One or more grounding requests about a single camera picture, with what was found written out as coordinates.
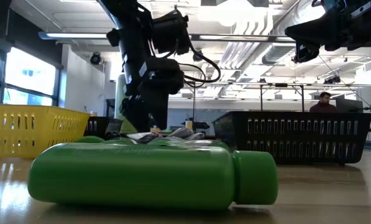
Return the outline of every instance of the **man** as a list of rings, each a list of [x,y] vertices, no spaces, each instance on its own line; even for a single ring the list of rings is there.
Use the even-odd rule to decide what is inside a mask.
[[[311,109],[309,109],[309,112],[314,113],[335,113],[337,112],[337,108],[331,104],[329,104],[331,94],[323,92],[319,96],[319,102],[312,106]]]

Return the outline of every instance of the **desk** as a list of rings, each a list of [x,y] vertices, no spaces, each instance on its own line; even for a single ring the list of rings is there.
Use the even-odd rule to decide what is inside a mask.
[[[27,192],[30,163],[0,159],[0,224],[371,223],[371,151],[364,151],[360,163],[345,167],[280,166],[275,205],[233,205],[220,213],[68,207],[38,202]]]

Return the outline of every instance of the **black basket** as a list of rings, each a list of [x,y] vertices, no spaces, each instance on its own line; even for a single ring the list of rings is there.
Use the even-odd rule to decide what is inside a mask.
[[[107,133],[111,133],[110,136],[112,133],[119,135],[122,122],[122,120],[114,118],[91,116],[87,122],[85,136],[97,136],[108,140],[110,137],[107,137]]]
[[[277,163],[356,163],[371,114],[231,111],[213,121],[231,151],[269,152]]]

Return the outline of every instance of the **hair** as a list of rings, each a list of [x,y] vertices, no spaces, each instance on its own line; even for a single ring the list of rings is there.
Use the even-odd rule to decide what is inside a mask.
[[[324,98],[325,96],[329,96],[329,97],[331,97],[332,95],[330,94],[330,93],[328,93],[328,92],[323,92],[323,93],[321,93],[320,94],[320,98]]]

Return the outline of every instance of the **wall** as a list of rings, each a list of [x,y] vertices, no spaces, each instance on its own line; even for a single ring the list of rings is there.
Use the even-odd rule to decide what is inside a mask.
[[[305,110],[308,111],[317,101],[306,101]],[[173,100],[168,102],[169,108],[190,109],[193,108],[192,100]],[[197,109],[219,110],[260,110],[259,101],[247,100],[196,100]],[[264,110],[301,111],[301,101],[264,101]]]
[[[216,118],[220,117],[228,110],[196,110],[195,111],[195,121],[206,122],[210,128],[205,131],[206,134],[214,134],[214,127],[211,124]],[[181,124],[185,122],[185,119],[193,116],[192,109],[168,109],[167,111],[167,129],[170,129],[170,126],[184,126]]]
[[[105,86],[109,76],[75,54],[70,45],[63,46],[60,96],[61,107],[105,115]]]
[[[315,101],[305,102],[305,110],[315,105]],[[193,102],[192,100],[170,100],[169,109],[167,114],[167,128],[170,126],[183,126],[181,123],[185,122],[185,119],[193,116]],[[207,122],[210,128],[206,131],[206,134],[214,134],[214,127],[211,124],[212,121],[226,113],[227,111],[241,110],[260,110],[259,101],[227,101],[227,100],[209,100],[202,101],[197,100],[196,102],[196,115],[195,121]],[[300,101],[264,101],[264,110],[288,110],[288,111],[301,111]]]
[[[115,99],[116,97],[116,83],[111,82],[111,70],[112,62],[105,63],[105,81],[104,81],[104,99]],[[106,115],[106,103],[104,104],[104,116]]]

